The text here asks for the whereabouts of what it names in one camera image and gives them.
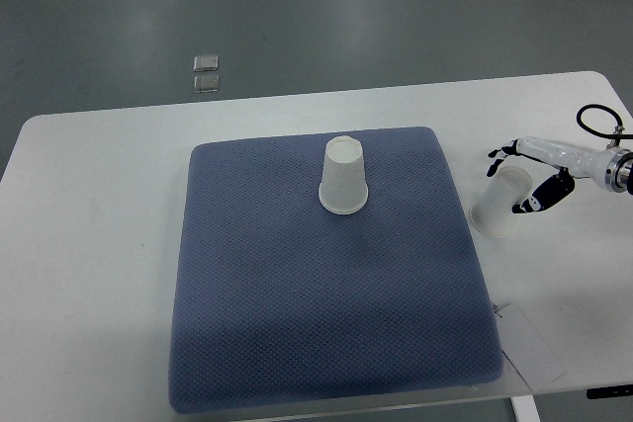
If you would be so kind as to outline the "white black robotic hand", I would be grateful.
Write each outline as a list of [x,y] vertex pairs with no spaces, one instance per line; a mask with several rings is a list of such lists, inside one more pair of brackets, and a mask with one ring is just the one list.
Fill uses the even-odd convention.
[[612,193],[632,192],[632,152],[621,147],[591,150],[563,142],[522,137],[493,150],[487,175],[493,177],[508,156],[522,156],[557,170],[523,202],[515,214],[546,211],[573,192],[578,179],[591,179]]

